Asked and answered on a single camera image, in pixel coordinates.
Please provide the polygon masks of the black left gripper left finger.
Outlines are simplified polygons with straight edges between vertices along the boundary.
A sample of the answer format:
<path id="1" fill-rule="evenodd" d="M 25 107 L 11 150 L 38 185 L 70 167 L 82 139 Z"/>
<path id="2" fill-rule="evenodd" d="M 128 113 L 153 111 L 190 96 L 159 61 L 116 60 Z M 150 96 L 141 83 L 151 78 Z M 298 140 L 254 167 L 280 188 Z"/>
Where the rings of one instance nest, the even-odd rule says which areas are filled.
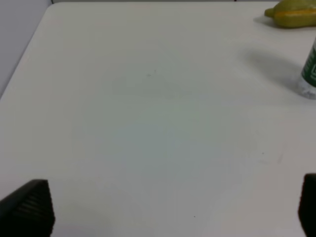
<path id="1" fill-rule="evenodd" d="M 31 180 L 0 201 L 2 237 L 49 237 L 54 224 L 47 180 Z"/>

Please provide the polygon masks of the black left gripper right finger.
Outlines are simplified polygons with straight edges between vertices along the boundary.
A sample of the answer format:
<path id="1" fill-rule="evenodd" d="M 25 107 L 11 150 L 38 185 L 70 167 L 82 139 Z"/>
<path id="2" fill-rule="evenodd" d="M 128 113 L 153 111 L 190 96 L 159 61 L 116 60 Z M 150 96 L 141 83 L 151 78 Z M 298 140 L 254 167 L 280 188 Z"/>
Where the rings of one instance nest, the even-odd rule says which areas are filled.
<path id="1" fill-rule="evenodd" d="M 316 174 L 304 176 L 298 216 L 307 237 L 316 237 Z"/>

